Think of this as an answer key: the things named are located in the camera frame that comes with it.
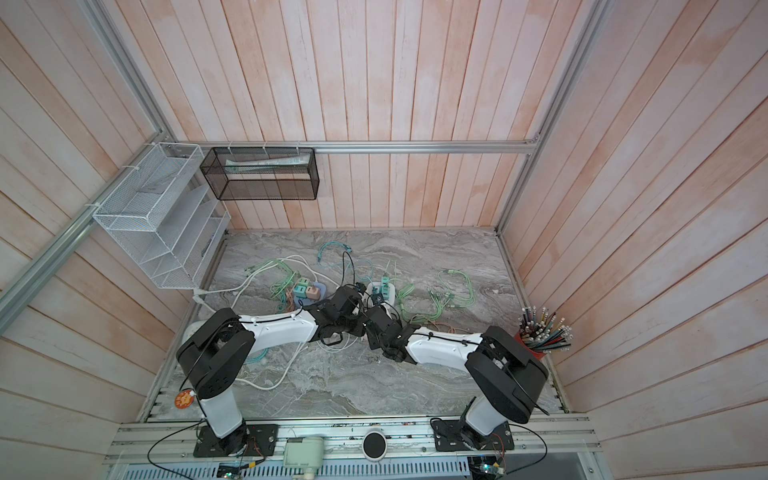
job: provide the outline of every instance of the black mounting plate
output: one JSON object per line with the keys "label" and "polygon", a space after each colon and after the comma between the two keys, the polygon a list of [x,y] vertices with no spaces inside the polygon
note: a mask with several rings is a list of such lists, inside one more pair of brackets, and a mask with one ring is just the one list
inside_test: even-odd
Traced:
{"label": "black mounting plate", "polygon": [[[457,429],[459,429],[460,425],[462,424],[462,420],[444,420],[444,422],[446,423],[446,426],[453,431],[457,431]],[[496,449],[501,452],[502,447],[504,450],[515,449],[515,442],[512,440],[512,434],[507,422],[499,424],[499,426],[497,426],[493,432],[491,432],[491,435],[481,438],[484,439],[482,442],[484,445],[480,448],[480,450]],[[464,442],[452,441],[436,433],[435,449],[438,452],[460,452],[467,450],[467,445],[464,445]]]}
{"label": "black mounting plate", "polygon": [[[269,457],[274,455],[275,442],[277,441],[277,425],[248,425],[247,428],[248,443],[245,453],[243,453],[242,456],[261,457],[263,454],[263,456]],[[254,439],[256,440],[256,445],[258,445],[260,452],[257,452],[254,447]],[[196,458],[227,456],[222,449],[220,439],[216,437],[214,431],[211,430],[208,425],[200,427],[200,434],[198,435],[197,445],[195,445],[193,456]]]}

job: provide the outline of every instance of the gray marble surface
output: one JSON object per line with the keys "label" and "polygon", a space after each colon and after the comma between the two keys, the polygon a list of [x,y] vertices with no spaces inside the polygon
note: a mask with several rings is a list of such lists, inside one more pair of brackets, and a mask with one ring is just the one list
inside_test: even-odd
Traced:
{"label": "gray marble surface", "polygon": [[[520,302],[510,283],[495,234],[483,229],[235,233],[227,240],[209,290],[240,285],[247,267],[293,254],[304,256],[314,270],[338,282],[341,280],[340,266],[323,268],[317,265],[318,247],[331,240],[352,247],[358,279],[371,275],[372,264],[374,280],[380,280],[383,270],[387,269],[389,276],[396,279],[393,281],[396,287],[414,283],[415,291],[406,300],[409,311],[431,311],[427,289],[440,293],[445,290],[437,279],[438,272],[462,270],[472,279],[477,302],[466,309],[447,309],[439,321],[472,332],[483,332],[490,325],[515,331]],[[323,264],[338,263],[340,253],[340,248],[326,249]],[[290,263],[290,266],[312,278],[311,273],[298,263]],[[280,280],[282,275],[278,269],[272,269],[254,279],[238,300],[235,311],[251,315],[275,313],[279,302],[270,298],[269,285]],[[348,271],[346,282],[351,280],[350,277]],[[449,276],[448,279],[456,293],[466,293],[458,277]],[[206,301],[213,308],[221,308],[229,306],[232,299],[230,294],[210,294]],[[209,311],[201,309],[200,319],[209,316]],[[273,385],[282,376],[297,346],[298,343],[290,343],[269,349],[259,362],[246,364],[239,376],[261,386]],[[184,410],[173,406],[183,377],[176,365],[157,397],[151,420],[200,417],[197,404]],[[385,358],[380,350],[370,350],[365,337],[337,353],[329,353],[317,343],[310,343],[297,356],[279,387],[265,392],[236,382],[234,391],[247,419],[458,415],[470,398],[480,393],[465,372],[431,364],[395,363]],[[555,393],[549,382],[539,402],[558,412],[561,404]]]}

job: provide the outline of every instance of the round sticker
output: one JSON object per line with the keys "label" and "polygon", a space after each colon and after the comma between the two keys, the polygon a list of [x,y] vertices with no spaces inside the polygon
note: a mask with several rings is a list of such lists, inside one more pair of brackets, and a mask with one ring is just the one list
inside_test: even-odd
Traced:
{"label": "round sticker", "polygon": [[192,405],[192,402],[194,401],[194,395],[192,394],[192,389],[186,389],[181,392],[179,392],[178,395],[176,395],[176,400],[174,400],[174,405],[177,409],[185,409],[188,406]]}

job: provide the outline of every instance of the white robotic arm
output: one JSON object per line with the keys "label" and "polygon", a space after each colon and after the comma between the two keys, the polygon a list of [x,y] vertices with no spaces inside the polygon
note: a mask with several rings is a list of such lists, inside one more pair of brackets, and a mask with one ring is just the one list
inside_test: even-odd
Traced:
{"label": "white robotic arm", "polygon": [[221,309],[189,336],[177,358],[211,429],[228,445],[223,450],[237,446],[230,437],[244,428],[232,383],[246,357],[284,343],[323,341],[342,332],[367,334],[371,349],[381,348],[396,362],[436,363],[472,375],[484,395],[462,416],[466,431],[462,436],[476,448],[507,419],[528,421],[536,405],[533,396],[538,397],[548,372],[506,332],[492,326],[483,334],[459,335],[403,326],[383,306],[363,308],[362,290],[343,286],[332,298],[293,313],[238,316]]}

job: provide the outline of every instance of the aluminum frame rail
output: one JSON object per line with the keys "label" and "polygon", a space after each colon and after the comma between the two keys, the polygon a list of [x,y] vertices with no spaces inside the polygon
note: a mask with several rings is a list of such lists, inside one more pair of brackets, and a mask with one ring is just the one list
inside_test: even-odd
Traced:
{"label": "aluminum frame rail", "polygon": [[530,154],[535,141],[220,141],[212,147],[313,148],[316,154]]}
{"label": "aluminum frame rail", "polygon": [[[458,416],[441,417],[458,419]],[[195,422],[128,423],[118,429],[104,457],[104,464],[147,463],[147,452],[158,440]],[[286,440],[292,437],[322,436],[326,440],[324,458],[364,458],[360,444],[362,436],[375,425],[387,435],[387,457],[429,457],[446,455],[435,450],[429,417],[370,417],[341,419],[297,419],[247,421],[248,425],[277,424],[277,441],[271,460],[282,460]],[[546,416],[531,415],[526,427],[537,432],[547,442],[548,451],[601,452],[600,442],[589,418],[583,413],[560,413]],[[544,444],[533,433],[509,424],[507,430],[515,440],[515,450],[508,455],[544,453]],[[197,444],[195,429],[184,430],[165,439],[152,449],[152,461],[215,462],[231,461],[231,457],[194,458]],[[457,456],[477,455],[476,450],[455,452]]]}

